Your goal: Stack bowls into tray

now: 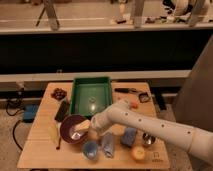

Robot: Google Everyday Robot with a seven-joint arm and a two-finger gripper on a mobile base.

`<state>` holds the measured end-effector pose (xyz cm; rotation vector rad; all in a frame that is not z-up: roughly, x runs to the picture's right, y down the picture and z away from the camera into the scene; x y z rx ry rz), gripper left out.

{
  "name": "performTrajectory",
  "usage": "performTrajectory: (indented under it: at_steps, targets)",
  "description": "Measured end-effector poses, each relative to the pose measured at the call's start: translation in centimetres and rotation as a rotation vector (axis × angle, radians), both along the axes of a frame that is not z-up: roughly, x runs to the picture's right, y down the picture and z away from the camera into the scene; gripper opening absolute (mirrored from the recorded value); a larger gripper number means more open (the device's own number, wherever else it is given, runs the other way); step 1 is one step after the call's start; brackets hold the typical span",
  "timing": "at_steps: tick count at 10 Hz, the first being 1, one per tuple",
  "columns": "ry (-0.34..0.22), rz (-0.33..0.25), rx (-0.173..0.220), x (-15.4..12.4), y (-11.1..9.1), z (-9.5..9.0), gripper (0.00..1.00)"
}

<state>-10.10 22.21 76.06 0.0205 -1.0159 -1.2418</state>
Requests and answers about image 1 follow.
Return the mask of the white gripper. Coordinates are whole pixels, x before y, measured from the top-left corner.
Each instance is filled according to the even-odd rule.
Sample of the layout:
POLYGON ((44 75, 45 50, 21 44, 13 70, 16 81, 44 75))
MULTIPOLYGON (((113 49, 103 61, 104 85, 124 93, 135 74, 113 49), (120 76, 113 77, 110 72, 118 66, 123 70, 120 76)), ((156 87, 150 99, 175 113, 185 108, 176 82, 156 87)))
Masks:
MULTIPOLYGON (((83 122, 74 126, 75 131, 87 131, 90 127, 90 121, 84 120, 83 122)), ((106 128, 105 117, 102 114, 96 114, 91 119, 91 128, 97 133, 103 133, 106 128)))

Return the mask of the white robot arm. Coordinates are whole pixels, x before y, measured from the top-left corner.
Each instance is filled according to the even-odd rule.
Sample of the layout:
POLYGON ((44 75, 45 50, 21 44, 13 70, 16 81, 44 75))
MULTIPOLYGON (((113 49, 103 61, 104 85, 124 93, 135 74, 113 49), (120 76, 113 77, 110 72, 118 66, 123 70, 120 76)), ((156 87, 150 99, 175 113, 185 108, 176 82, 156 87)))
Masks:
POLYGON ((114 124, 141 130, 213 166, 213 132, 136 113, 130 109, 130 101, 126 99, 121 99, 95 114, 89 127, 102 134, 114 124))

